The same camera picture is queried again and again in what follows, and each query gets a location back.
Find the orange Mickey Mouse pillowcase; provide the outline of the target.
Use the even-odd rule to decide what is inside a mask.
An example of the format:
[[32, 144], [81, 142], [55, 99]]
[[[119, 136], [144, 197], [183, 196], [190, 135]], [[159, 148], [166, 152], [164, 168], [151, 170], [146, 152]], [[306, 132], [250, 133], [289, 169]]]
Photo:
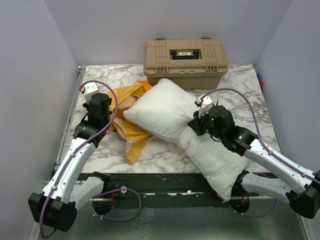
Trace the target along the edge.
[[112, 114], [109, 118], [115, 116], [115, 119], [109, 127], [109, 131], [116, 131], [118, 134], [126, 140], [125, 144], [125, 159], [128, 164], [134, 164], [140, 157], [144, 147], [146, 146], [151, 133], [144, 130], [140, 126], [126, 120], [124, 117], [124, 111], [128, 110], [138, 101], [148, 90], [152, 88], [147, 81], [137, 81], [135, 84], [115, 88], [113, 91], [118, 101], [118, 112], [115, 113], [116, 103], [115, 97], [111, 92], [107, 95], [112, 99], [112, 103], [109, 109]]

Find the white pillow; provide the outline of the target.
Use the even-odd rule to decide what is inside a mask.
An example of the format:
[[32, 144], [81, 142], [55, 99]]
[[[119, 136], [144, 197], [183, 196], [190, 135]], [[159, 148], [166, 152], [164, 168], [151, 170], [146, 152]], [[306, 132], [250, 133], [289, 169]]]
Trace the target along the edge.
[[250, 161], [214, 142], [209, 134], [197, 136], [188, 126], [197, 110], [196, 97], [162, 78], [123, 116], [152, 135], [179, 146], [200, 169], [209, 185], [229, 201], [237, 177]]

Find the tan plastic toolbox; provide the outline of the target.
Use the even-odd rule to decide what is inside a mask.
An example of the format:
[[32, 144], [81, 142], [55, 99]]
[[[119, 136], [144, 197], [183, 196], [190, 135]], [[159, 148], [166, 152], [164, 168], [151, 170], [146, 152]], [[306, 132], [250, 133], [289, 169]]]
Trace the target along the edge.
[[185, 90], [216, 89], [228, 70], [219, 38], [154, 39], [144, 44], [143, 73], [152, 86], [165, 78]]

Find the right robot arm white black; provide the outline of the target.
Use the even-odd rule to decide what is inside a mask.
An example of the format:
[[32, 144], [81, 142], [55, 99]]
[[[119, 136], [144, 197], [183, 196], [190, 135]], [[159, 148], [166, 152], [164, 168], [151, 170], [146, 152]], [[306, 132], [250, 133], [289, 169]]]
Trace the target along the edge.
[[296, 164], [273, 150], [251, 130], [235, 124], [232, 113], [222, 105], [213, 105], [203, 116], [196, 111], [188, 126], [197, 136], [204, 134], [229, 151], [245, 157], [268, 171], [275, 178], [256, 176], [243, 171], [230, 182], [229, 189], [240, 196], [257, 193], [288, 203], [302, 217], [313, 219], [320, 208], [320, 173]]

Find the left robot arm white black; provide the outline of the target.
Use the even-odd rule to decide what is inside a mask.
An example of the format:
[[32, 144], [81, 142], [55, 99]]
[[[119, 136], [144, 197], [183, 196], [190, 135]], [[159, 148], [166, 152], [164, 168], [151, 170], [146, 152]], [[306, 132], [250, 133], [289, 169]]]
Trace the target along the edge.
[[68, 231], [76, 216], [76, 202], [71, 200], [73, 186], [84, 164], [98, 147], [110, 127], [108, 119], [112, 99], [95, 93], [85, 104], [87, 115], [76, 126], [69, 151], [60, 168], [40, 194], [32, 193], [28, 205], [37, 223]]

